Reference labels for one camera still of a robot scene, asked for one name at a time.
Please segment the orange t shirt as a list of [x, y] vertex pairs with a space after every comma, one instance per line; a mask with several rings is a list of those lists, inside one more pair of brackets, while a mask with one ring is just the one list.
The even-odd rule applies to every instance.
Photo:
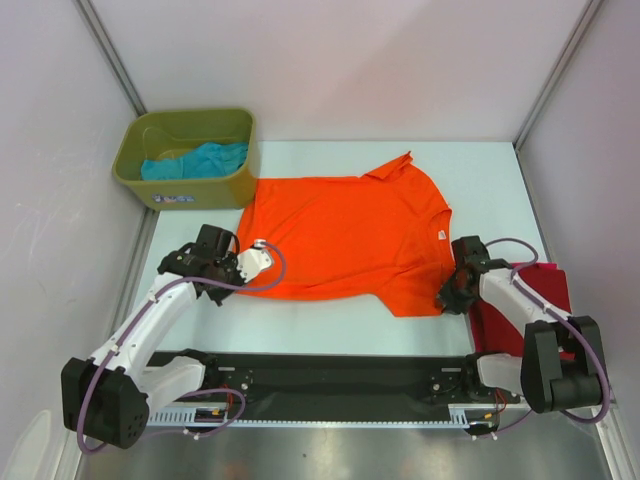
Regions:
[[264, 239], [286, 260], [256, 279], [258, 296], [373, 295], [396, 317], [437, 316], [436, 296], [454, 271], [451, 217], [405, 153], [361, 176], [261, 179], [236, 235], [242, 245]]

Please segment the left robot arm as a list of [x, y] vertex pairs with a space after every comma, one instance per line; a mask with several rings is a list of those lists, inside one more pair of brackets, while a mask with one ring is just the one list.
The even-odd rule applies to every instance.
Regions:
[[167, 254], [144, 300], [119, 329], [88, 359], [72, 358], [62, 369], [64, 425], [75, 432], [80, 450], [131, 447], [151, 416], [190, 393], [227, 399], [211, 354], [185, 350], [160, 368], [148, 370], [147, 364], [201, 296], [220, 304], [271, 264], [269, 254], [240, 250], [232, 232], [211, 225]]

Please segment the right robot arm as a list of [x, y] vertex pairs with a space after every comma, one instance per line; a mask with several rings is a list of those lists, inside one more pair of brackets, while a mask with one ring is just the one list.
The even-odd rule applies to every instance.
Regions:
[[523, 340], [517, 356], [481, 353], [461, 376], [463, 393], [484, 401], [496, 389], [522, 396], [538, 414], [560, 412], [595, 424], [609, 412], [611, 386], [600, 329], [590, 316], [575, 316], [528, 284], [523, 271], [539, 255], [512, 264], [494, 258], [478, 236], [452, 243], [455, 269], [437, 299], [446, 313], [465, 314], [482, 301], [493, 307]]

